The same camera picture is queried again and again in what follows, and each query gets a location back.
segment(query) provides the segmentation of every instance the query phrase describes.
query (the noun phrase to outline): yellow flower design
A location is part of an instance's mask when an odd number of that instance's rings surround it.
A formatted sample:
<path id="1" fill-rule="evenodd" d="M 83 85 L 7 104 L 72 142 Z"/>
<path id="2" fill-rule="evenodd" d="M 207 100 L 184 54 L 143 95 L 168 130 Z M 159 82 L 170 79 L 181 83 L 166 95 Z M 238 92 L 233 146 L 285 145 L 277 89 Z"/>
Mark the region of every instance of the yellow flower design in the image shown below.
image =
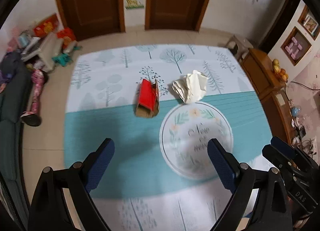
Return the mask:
<path id="1" fill-rule="evenodd" d="M 200 111 L 199 111 L 199 109 L 191 109 L 189 111 L 189 114 L 191 117 L 196 118 L 196 117 L 200 116 Z"/>
<path id="2" fill-rule="evenodd" d="M 175 132 L 179 129 L 179 126 L 176 124 L 173 124 L 170 129 Z"/>

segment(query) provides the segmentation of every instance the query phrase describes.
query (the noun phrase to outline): pile of clutter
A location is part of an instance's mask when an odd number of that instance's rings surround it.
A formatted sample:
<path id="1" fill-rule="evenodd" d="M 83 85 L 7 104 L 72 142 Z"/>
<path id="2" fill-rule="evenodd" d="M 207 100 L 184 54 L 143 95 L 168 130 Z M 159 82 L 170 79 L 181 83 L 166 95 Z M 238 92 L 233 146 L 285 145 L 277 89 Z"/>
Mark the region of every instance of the pile of clutter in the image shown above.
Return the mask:
<path id="1" fill-rule="evenodd" d="M 30 70 L 50 72 L 55 64 L 66 66 L 72 61 L 74 50 L 78 50 L 76 37 L 70 28 L 58 31 L 58 18 L 53 14 L 27 30 L 12 29 L 7 53 L 20 53 L 21 60 Z"/>

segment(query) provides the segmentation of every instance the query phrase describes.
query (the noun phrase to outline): metal bolt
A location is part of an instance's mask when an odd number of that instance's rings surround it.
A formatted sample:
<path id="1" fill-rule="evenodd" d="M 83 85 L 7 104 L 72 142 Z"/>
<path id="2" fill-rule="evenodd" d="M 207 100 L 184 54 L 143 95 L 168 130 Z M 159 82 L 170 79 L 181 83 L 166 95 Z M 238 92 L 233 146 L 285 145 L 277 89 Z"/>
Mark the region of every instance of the metal bolt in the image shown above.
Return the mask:
<path id="1" fill-rule="evenodd" d="M 79 168 L 81 167 L 81 165 L 82 165 L 82 162 L 75 162 L 75 163 L 73 164 L 73 168 L 79 169 Z"/>
<path id="2" fill-rule="evenodd" d="M 249 165 L 246 164 L 245 162 L 240 163 L 241 169 L 247 170 L 249 168 Z"/>
<path id="3" fill-rule="evenodd" d="M 277 174 L 279 172 L 279 170 L 275 167 L 272 167 L 271 168 L 271 171 L 274 173 L 274 174 Z"/>
<path id="4" fill-rule="evenodd" d="M 50 170 L 51 170 L 50 167 L 45 167 L 45 168 L 43 169 L 43 172 L 44 172 L 44 173 L 48 173 Z"/>

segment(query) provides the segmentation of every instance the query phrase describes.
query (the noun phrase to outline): crumpled paper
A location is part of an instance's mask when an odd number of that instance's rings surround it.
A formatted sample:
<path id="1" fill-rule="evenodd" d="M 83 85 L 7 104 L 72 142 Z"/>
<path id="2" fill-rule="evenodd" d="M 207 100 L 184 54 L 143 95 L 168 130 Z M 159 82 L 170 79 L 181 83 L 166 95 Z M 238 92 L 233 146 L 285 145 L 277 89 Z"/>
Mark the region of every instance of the crumpled paper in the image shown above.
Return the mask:
<path id="1" fill-rule="evenodd" d="M 207 92 L 208 78 L 201 72 L 193 70 L 183 79 L 175 80 L 172 89 L 186 104 L 194 103 L 202 99 Z"/>

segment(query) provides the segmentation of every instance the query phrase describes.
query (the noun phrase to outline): dark green sofa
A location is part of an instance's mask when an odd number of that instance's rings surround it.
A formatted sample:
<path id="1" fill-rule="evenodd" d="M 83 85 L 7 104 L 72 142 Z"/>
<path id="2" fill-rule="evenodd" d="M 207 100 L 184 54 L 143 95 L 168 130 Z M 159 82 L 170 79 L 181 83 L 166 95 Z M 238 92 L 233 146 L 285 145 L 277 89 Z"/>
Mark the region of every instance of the dark green sofa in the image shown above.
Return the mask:
<path id="1" fill-rule="evenodd" d="M 24 181 L 21 181 L 23 172 L 20 115 L 26 109 L 31 87 L 31 73 L 19 61 L 16 75 L 0 94 L 0 172 L 26 229 L 28 206 Z"/>

